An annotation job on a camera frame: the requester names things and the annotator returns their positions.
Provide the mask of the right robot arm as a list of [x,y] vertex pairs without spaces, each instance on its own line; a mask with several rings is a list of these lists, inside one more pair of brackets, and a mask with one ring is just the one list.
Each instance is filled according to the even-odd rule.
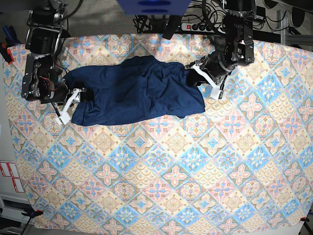
[[52,104],[59,125],[71,121],[67,111],[72,105],[94,98],[93,91],[84,83],[70,84],[61,77],[66,69],[57,60],[65,38],[69,36],[64,29],[70,17],[66,8],[63,0],[46,0],[29,11],[25,48],[30,53],[26,57],[21,87],[25,100]]

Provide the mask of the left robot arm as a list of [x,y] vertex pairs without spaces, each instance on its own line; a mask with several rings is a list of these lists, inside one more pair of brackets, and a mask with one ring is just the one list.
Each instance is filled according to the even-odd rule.
[[224,49],[185,66],[190,70],[186,82],[189,87],[203,83],[212,87],[211,98],[225,99],[225,82],[237,66],[246,67],[254,62],[253,20],[256,19],[254,0],[223,0],[220,6],[225,16],[220,27],[216,27],[206,11],[207,1],[201,3],[202,15],[206,25],[216,36],[225,39]]

